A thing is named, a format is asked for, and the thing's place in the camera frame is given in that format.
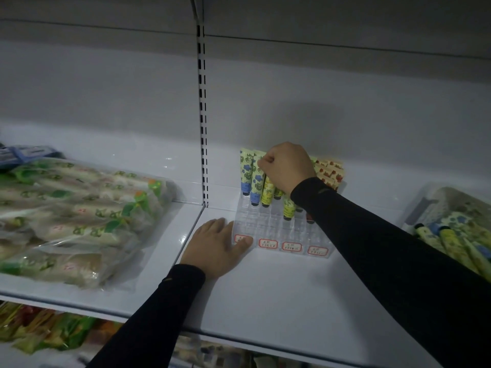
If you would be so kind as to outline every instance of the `lower shelf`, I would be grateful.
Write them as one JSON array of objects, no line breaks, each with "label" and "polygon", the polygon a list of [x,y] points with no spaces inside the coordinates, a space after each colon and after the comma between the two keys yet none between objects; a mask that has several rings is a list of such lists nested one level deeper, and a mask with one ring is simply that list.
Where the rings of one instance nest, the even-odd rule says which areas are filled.
[{"label": "lower shelf", "polygon": [[125,321],[156,290],[174,265],[202,206],[172,203],[146,247],[111,280],[107,289],[81,290],[75,285],[37,282],[0,274],[0,298],[33,306]]},{"label": "lower shelf", "polygon": [[[196,228],[234,216],[206,208]],[[337,251],[322,260],[252,249],[230,273],[205,284],[185,328],[348,365],[440,367]]]}]

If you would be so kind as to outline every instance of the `right hand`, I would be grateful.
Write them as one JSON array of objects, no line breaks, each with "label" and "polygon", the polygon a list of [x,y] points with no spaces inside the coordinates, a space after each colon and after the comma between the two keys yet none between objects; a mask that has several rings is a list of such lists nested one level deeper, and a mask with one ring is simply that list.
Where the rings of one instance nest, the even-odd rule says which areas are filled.
[{"label": "right hand", "polygon": [[271,148],[257,161],[271,182],[289,196],[303,180],[315,177],[312,160],[301,145],[284,142]]}]

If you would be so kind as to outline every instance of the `transparent plastic packaging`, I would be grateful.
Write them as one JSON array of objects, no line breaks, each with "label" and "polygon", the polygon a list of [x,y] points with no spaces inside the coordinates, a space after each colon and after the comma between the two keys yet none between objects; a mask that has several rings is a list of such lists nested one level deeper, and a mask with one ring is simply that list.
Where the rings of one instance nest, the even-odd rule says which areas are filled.
[{"label": "transparent plastic packaging", "polygon": [[241,194],[232,230],[232,243],[244,236],[253,238],[253,246],[267,250],[317,258],[329,258],[334,245],[321,228],[307,219],[304,210],[296,210],[291,219],[283,216],[287,197],[274,199],[269,206],[254,206]]},{"label": "transparent plastic packaging", "polygon": [[42,158],[0,179],[0,272],[98,288],[175,197],[165,179]]}]

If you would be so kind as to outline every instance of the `hand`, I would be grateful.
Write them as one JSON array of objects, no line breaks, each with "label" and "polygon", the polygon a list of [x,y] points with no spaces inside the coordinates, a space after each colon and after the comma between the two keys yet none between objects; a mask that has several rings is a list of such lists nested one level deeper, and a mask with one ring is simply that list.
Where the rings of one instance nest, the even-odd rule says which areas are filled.
[{"label": "hand", "polygon": [[207,280],[229,272],[252,244],[252,238],[246,237],[231,247],[234,222],[224,224],[225,218],[212,219],[198,228],[181,258],[182,264],[203,270]]},{"label": "hand", "polygon": [[271,148],[257,165],[280,190],[290,195],[303,180],[315,177],[312,160],[301,145],[284,142]]}]

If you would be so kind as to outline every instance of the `black sleeve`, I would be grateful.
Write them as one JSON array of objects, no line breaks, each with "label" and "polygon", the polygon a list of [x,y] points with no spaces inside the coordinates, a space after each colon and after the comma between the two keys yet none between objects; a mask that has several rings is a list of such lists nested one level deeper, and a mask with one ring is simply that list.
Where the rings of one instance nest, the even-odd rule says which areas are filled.
[{"label": "black sleeve", "polygon": [[491,284],[317,178],[291,194],[384,308],[445,368],[491,366]]},{"label": "black sleeve", "polygon": [[88,366],[167,367],[186,314],[204,282],[205,274],[197,267],[172,267],[157,290]]}]

